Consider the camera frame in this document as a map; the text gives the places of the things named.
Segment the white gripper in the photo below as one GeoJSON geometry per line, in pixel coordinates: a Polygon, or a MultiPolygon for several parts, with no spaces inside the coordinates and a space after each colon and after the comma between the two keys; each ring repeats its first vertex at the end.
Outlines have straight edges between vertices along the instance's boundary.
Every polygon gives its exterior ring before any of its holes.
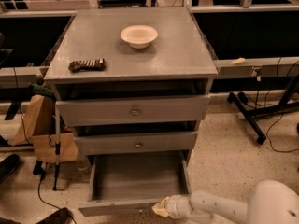
{"type": "Polygon", "coordinates": [[[188,195],[173,195],[165,197],[151,207],[152,211],[161,217],[174,219],[188,217],[191,213],[190,200],[188,195]]]}

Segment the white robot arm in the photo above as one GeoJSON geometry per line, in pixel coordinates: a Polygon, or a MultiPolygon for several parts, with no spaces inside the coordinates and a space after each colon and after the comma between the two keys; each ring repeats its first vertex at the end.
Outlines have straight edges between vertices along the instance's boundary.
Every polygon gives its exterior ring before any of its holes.
{"type": "Polygon", "coordinates": [[[234,224],[299,224],[299,195],[275,180],[259,182],[246,203],[204,191],[165,197],[152,206],[155,214],[211,224],[219,215],[234,224]]]}

